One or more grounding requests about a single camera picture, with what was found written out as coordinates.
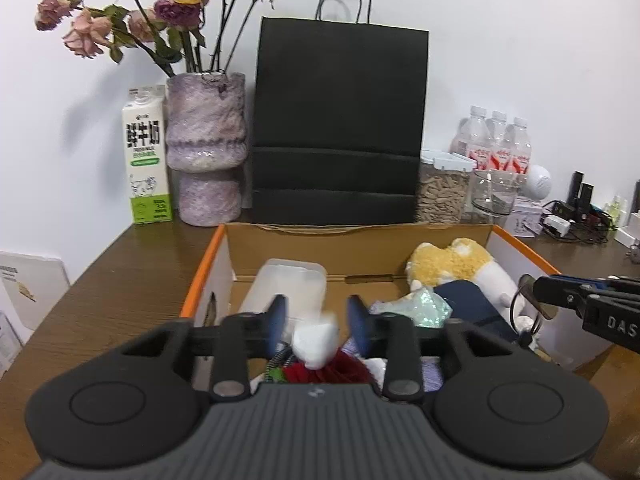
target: yellow plush toy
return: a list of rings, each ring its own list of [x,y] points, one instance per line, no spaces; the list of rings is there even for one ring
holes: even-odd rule
[[[511,299],[517,286],[491,254],[469,238],[457,238],[446,249],[433,244],[420,244],[406,264],[407,278],[411,290],[421,286],[437,286],[453,280],[469,280],[475,283],[489,302],[509,322]],[[514,316],[520,316],[525,307],[519,296],[514,307]],[[521,319],[519,324],[528,324]]]

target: clear plastic container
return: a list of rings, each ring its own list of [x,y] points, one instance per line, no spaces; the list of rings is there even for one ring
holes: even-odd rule
[[[513,211],[520,184],[511,171],[475,171],[471,183],[474,222],[500,225]]]
[[[457,224],[476,163],[457,153],[422,150],[416,222]]]
[[[277,294],[287,297],[287,335],[299,320],[319,316],[326,292],[326,270],[311,262],[272,258],[260,268],[240,312],[264,312]]]

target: milk carton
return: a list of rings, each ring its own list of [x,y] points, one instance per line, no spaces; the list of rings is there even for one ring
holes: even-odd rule
[[[164,85],[129,90],[122,124],[134,223],[171,220],[164,154]]]

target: food container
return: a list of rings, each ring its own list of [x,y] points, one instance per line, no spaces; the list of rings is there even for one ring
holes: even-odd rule
[[[457,224],[476,162],[457,153],[422,150],[415,221]]]
[[[297,322],[320,316],[326,291],[326,270],[312,262],[271,258],[260,268],[240,312],[264,312],[276,294],[287,297],[286,335]]]

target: plastic bottle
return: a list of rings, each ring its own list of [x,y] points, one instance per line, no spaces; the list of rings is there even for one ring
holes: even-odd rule
[[[527,120],[521,117],[514,118],[513,124],[507,126],[507,135],[513,139],[511,161],[507,170],[527,174],[531,159],[531,142],[527,133]]]
[[[486,126],[494,140],[487,163],[488,170],[505,170],[511,160],[513,138],[507,131],[507,114],[494,112],[491,119],[486,120]]]
[[[463,123],[457,136],[458,148],[456,153],[476,161],[478,170],[487,169],[487,160],[489,159],[492,145],[491,134],[484,122],[485,117],[485,108],[472,106],[471,115]]]
[[[620,215],[622,213],[620,202],[620,195],[615,195],[613,197],[613,202],[611,202],[610,205],[607,205],[604,209],[605,213],[607,213],[611,217],[611,220],[613,220],[613,225],[615,225],[616,227],[618,227],[620,223]]]

